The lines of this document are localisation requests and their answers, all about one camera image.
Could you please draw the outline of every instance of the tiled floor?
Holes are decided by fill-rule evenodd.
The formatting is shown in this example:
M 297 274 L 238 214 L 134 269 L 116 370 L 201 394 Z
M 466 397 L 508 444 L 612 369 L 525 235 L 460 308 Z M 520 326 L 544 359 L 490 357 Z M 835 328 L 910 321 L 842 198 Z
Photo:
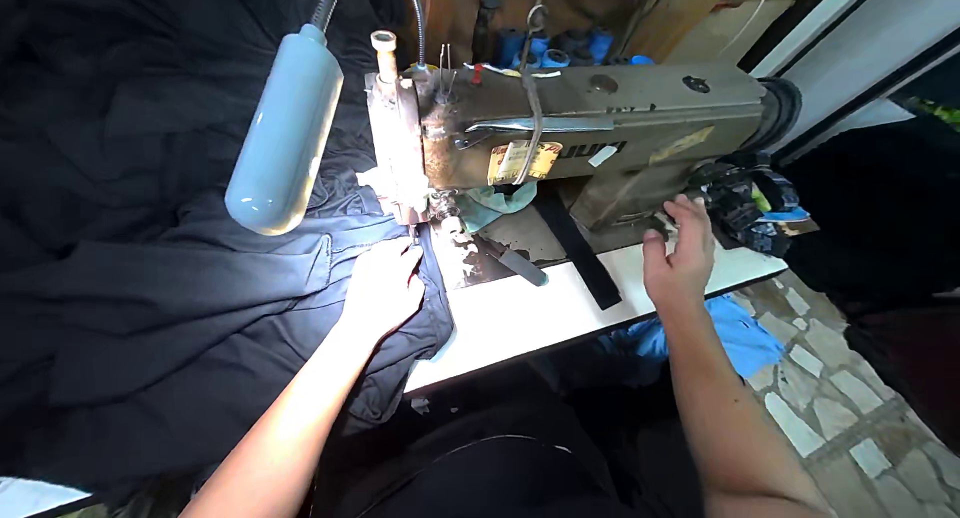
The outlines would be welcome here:
M 960 458 L 847 347 L 825 296 L 787 272 L 734 297 L 786 346 L 750 386 L 837 516 L 960 515 Z

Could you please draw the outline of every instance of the white table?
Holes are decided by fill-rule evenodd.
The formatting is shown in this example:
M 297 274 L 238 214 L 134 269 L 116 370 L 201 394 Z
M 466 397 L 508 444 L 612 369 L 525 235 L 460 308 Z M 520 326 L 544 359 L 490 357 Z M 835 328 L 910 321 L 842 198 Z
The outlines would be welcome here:
M 642 247 L 599 257 L 623 298 L 607 310 L 597 307 L 570 262 L 544 269 L 550 281 L 543 287 L 511 276 L 447 291 L 453 334 L 433 358 L 416 362 L 404 391 L 423 392 L 428 385 L 654 313 L 643 288 Z M 706 293 L 737 289 L 786 268 L 782 259 L 718 245 Z

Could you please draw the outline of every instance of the industrial sewing machine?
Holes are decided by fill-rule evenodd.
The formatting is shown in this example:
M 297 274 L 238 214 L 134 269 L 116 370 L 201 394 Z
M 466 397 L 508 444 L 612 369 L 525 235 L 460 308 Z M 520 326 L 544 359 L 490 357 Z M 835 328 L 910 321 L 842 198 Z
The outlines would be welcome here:
M 363 181 L 401 224 L 450 233 L 462 227 L 455 194 L 529 180 L 588 177 L 570 211 L 590 229 L 652 211 L 703 163 L 779 140 L 800 108 L 790 83 L 726 63 L 401 74 L 396 37 L 371 40 L 377 170 Z

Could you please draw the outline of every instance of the brand logo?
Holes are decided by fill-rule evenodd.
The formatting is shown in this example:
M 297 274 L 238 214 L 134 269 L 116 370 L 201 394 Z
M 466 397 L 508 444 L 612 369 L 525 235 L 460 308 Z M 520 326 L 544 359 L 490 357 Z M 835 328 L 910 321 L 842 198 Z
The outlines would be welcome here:
M 566 159 L 568 157 L 594 157 L 600 149 L 604 147 L 616 147 L 617 152 L 623 152 L 623 149 L 627 146 L 627 141 L 618 141 L 616 143 L 593 143 L 592 145 L 573 145 L 572 147 L 567 147 L 563 149 L 563 153 L 560 154 L 558 159 Z

